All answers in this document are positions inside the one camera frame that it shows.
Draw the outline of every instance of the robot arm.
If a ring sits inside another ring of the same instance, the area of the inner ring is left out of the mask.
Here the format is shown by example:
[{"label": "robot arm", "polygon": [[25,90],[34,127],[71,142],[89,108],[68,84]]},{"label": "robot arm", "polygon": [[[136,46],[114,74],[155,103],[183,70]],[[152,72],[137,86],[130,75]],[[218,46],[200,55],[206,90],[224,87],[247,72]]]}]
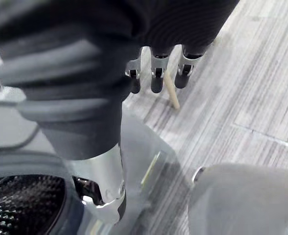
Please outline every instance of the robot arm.
[{"label": "robot arm", "polygon": [[140,47],[152,48],[158,93],[171,49],[189,45],[176,82],[182,88],[237,2],[0,0],[0,81],[23,90],[20,113],[38,123],[101,219],[115,223],[125,209],[122,101],[132,83],[140,89]]},{"label": "robot arm", "polygon": [[132,19],[110,1],[31,2],[0,1],[1,83],[23,90],[20,113],[64,159],[85,207],[116,223],[126,206],[119,147],[131,84],[125,65],[140,48],[130,38]]}]

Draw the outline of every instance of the gray striped carpet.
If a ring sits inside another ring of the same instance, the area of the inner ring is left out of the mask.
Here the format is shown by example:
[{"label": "gray striped carpet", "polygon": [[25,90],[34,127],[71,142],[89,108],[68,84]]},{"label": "gray striped carpet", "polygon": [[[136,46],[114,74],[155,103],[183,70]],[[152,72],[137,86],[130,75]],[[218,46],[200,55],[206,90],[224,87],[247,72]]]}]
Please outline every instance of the gray striped carpet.
[{"label": "gray striped carpet", "polygon": [[[125,104],[177,153],[155,185],[133,234],[187,235],[190,179],[201,165],[236,162],[288,168],[288,0],[241,0],[192,75],[177,90],[150,91],[150,52],[142,90]],[[168,69],[175,76],[180,47]]]}]

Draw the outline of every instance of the chrome part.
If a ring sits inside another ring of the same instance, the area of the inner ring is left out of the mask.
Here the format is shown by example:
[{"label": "chrome part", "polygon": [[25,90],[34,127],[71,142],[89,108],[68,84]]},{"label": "chrome part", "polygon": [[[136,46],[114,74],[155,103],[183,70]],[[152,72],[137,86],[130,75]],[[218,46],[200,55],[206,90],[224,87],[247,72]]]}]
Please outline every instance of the chrome part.
[{"label": "chrome part", "polygon": [[155,76],[155,72],[156,69],[162,69],[162,74],[161,77],[163,77],[164,72],[167,69],[168,66],[168,62],[169,62],[169,56],[164,57],[164,58],[157,58],[155,56],[153,56],[153,54],[151,55],[151,61],[152,61],[152,76]]},{"label": "chrome part", "polygon": [[193,177],[192,177],[192,182],[195,183],[198,181],[200,175],[206,170],[205,167],[201,166],[199,167],[196,172],[194,173]]},{"label": "chrome part", "polygon": [[88,196],[83,196],[82,203],[98,219],[101,219],[106,223],[115,224],[120,220],[118,208],[122,204],[124,198],[125,190],[119,199],[113,200],[100,206],[95,205],[93,199]]},{"label": "chrome part", "polygon": [[[118,208],[125,197],[119,145],[97,157],[68,160],[65,164],[76,180],[83,187],[86,186],[85,190],[80,190],[78,193],[87,209],[104,222],[118,222],[120,220]],[[94,188],[94,191],[86,191],[91,188]]]},{"label": "chrome part", "polygon": [[[179,75],[183,75],[184,66],[185,66],[185,64],[178,64],[177,72],[179,73]],[[190,68],[187,76],[190,76],[192,74],[193,69],[194,69],[194,66],[191,65],[191,68]]]},{"label": "chrome part", "polygon": [[185,55],[184,55],[184,50],[182,50],[181,52],[181,57],[179,59],[179,62],[178,62],[178,65],[177,65],[177,71],[180,75],[183,74],[183,69],[184,69],[184,66],[185,65],[190,65],[191,66],[191,69],[190,71],[188,72],[187,76],[190,76],[193,72],[193,68],[195,67],[196,63],[198,62],[198,60],[200,59],[201,57],[197,58],[197,59],[189,59],[187,58]]},{"label": "chrome part", "polygon": [[136,71],[136,78],[139,78],[140,75],[140,61],[141,61],[141,53],[142,53],[142,48],[139,51],[139,55],[138,58],[135,60],[130,60],[127,64],[126,64],[126,68],[125,68],[125,75],[126,76],[131,76],[131,70],[135,70]]}]

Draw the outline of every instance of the wooden stick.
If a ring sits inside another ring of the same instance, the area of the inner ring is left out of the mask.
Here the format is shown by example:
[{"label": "wooden stick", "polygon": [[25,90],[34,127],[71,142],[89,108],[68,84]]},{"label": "wooden stick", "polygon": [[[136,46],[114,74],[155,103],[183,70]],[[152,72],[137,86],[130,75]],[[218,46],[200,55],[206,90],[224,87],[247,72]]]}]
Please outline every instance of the wooden stick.
[{"label": "wooden stick", "polygon": [[149,165],[149,167],[148,167],[148,169],[147,169],[147,171],[146,171],[146,173],[145,173],[142,181],[140,182],[141,187],[144,187],[144,186],[145,186],[146,180],[147,180],[150,172],[151,172],[152,169],[154,168],[155,163],[157,162],[159,156],[160,156],[160,152],[158,152],[158,154],[156,154],[156,155],[154,156],[154,158],[153,158],[152,162],[150,163],[150,165]]},{"label": "wooden stick", "polygon": [[164,72],[163,81],[164,81],[165,86],[167,87],[168,93],[170,95],[170,100],[171,100],[174,108],[176,110],[179,110],[180,106],[179,106],[179,102],[177,99],[177,94],[175,92],[174,83],[173,83],[171,76],[170,76],[168,71]]}]

